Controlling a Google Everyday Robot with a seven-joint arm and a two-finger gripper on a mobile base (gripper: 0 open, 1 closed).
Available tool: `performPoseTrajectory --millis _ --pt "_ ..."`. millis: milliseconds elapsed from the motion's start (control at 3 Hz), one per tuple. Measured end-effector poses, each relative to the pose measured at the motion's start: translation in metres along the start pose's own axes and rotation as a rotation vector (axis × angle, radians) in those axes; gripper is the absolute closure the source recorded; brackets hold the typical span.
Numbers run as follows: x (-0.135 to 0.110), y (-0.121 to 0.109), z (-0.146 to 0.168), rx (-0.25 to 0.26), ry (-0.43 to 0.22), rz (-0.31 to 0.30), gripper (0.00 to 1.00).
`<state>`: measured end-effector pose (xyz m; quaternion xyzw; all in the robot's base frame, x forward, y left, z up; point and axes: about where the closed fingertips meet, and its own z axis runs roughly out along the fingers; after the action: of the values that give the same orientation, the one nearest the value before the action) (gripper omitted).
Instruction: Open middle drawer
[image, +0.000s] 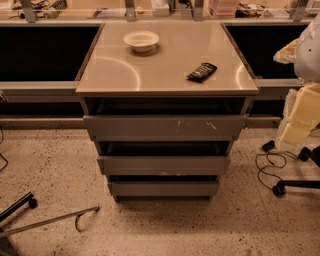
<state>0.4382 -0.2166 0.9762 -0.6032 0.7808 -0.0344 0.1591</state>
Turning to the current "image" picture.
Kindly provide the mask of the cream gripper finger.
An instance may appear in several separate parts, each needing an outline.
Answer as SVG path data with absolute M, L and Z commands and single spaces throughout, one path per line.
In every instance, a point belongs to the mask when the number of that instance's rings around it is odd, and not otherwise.
M 290 89 L 283 115 L 279 140 L 289 145 L 301 144 L 320 123 L 320 84 Z

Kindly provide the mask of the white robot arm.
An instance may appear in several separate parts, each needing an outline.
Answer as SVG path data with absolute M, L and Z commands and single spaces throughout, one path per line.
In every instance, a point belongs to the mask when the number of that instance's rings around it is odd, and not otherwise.
M 277 51 L 273 60 L 282 64 L 293 63 L 295 74 L 310 82 L 298 90 L 279 134 L 284 143 L 301 144 L 320 123 L 320 13 L 298 39 Z

